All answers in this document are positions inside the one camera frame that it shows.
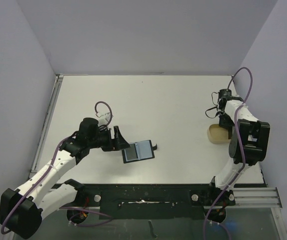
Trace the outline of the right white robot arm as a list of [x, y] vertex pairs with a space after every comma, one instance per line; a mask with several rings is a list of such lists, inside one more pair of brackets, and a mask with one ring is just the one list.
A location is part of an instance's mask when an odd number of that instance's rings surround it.
[[232, 190], [246, 170], [265, 159], [270, 124], [255, 117], [244, 100], [233, 96], [228, 88], [219, 90], [214, 108], [219, 118], [218, 127], [227, 132], [229, 140], [229, 159], [220, 173], [211, 180], [213, 188], [206, 192], [207, 201], [216, 205], [224, 199], [223, 190]]

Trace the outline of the black leather card holder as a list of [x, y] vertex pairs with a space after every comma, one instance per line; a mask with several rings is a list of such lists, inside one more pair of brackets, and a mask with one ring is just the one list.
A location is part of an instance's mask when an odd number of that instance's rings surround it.
[[124, 149], [122, 150], [122, 159], [124, 164], [154, 159], [155, 158], [154, 151], [158, 149], [158, 145], [157, 144], [153, 145], [151, 140], [143, 140], [131, 143], [129, 148], [136, 149], [137, 159], [134, 161], [127, 162], [125, 158], [125, 149]]

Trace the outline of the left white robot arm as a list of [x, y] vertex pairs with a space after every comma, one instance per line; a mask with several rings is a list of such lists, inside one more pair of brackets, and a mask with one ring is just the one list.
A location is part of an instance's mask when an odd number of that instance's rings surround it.
[[7, 188], [0, 197], [0, 232], [14, 232], [30, 238], [42, 223], [44, 208], [40, 206], [47, 192], [69, 170], [76, 167], [92, 149], [104, 152], [121, 151], [130, 147], [119, 127], [100, 126], [95, 118], [84, 118], [79, 129], [61, 140], [51, 160], [31, 179], [17, 187]]

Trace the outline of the dark credit card sleeve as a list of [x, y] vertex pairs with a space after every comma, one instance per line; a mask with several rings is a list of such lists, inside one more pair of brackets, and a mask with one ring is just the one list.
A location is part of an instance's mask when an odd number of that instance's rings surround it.
[[135, 148], [127, 148], [125, 149], [125, 161], [131, 162], [137, 159], [137, 151]]

